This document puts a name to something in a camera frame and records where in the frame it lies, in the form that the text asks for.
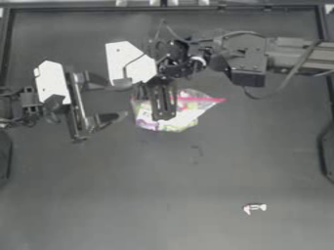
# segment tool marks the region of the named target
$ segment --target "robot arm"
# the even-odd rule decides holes
[[[224,72],[256,100],[279,94],[296,74],[325,76],[334,73],[334,43],[301,38],[268,38],[253,31],[225,30],[210,30],[184,39],[168,24],[166,27],[177,39],[156,40],[150,45],[156,48],[158,79],[156,77],[148,84],[156,86],[156,93],[166,93],[160,90],[161,85],[168,88],[160,80],[166,82],[166,79],[192,77],[208,67]],[[248,87],[265,87],[268,71],[284,73],[287,78],[275,93],[257,97]],[[174,89],[170,93],[177,93],[177,86],[169,87]],[[176,116],[177,106],[165,105],[170,100],[177,102],[176,95],[156,95],[152,99],[154,119]]]

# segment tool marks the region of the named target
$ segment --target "white bracket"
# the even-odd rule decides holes
[[[45,61],[34,70],[34,75],[39,101],[45,103],[53,95],[59,95],[66,97],[63,104],[70,104],[71,96],[63,66],[57,62]]]
[[[332,14],[334,10],[334,4],[325,4],[327,15]]]

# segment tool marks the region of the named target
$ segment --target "dark work surface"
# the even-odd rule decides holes
[[[138,45],[165,17],[184,34],[214,27],[317,38],[313,12],[19,13],[7,83],[31,84],[50,59],[108,76],[105,44]],[[269,89],[283,80],[269,75]],[[228,102],[181,134],[133,117],[70,143],[67,125],[15,129],[13,182],[0,191],[2,250],[331,249],[334,187],[316,139],[331,121],[325,79],[297,77],[273,99],[249,100],[208,70],[181,81]],[[92,111],[130,109],[129,94],[86,96]],[[244,206],[269,209],[250,217]]]

